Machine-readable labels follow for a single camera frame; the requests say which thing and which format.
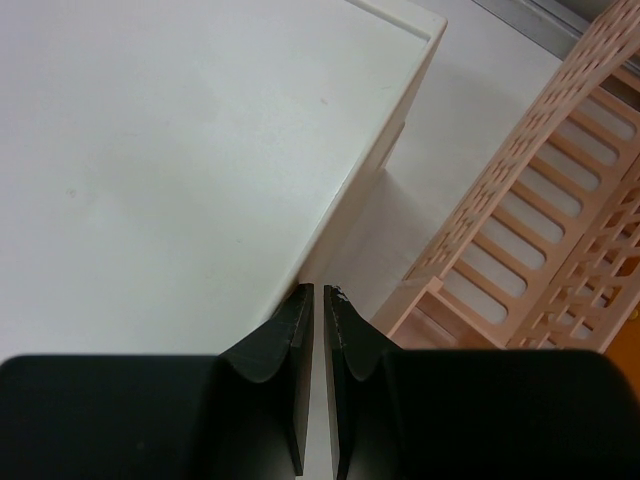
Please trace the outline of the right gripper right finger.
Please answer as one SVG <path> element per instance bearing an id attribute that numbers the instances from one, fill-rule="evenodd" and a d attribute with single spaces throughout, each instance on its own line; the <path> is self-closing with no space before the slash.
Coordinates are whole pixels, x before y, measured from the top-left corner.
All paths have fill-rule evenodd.
<path id="1" fill-rule="evenodd" d="M 588 350 L 409 350 L 324 289 L 339 479 L 635 479 L 639 403 Z"/>

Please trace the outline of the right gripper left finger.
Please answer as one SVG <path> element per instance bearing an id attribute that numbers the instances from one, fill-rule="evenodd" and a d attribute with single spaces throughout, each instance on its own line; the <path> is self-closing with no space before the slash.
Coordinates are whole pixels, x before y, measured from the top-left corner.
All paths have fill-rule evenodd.
<path id="1" fill-rule="evenodd" d="M 218 355 L 24 355 L 1 367 L 5 479 L 293 479 L 314 288 Z"/>

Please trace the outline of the white drawer box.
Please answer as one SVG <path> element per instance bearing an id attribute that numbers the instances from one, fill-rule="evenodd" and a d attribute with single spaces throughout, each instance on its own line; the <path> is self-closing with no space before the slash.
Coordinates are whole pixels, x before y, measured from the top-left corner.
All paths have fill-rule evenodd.
<path id="1" fill-rule="evenodd" d="M 5 1 L 1 356 L 211 354 L 380 171 L 446 20 L 407 1 Z"/>

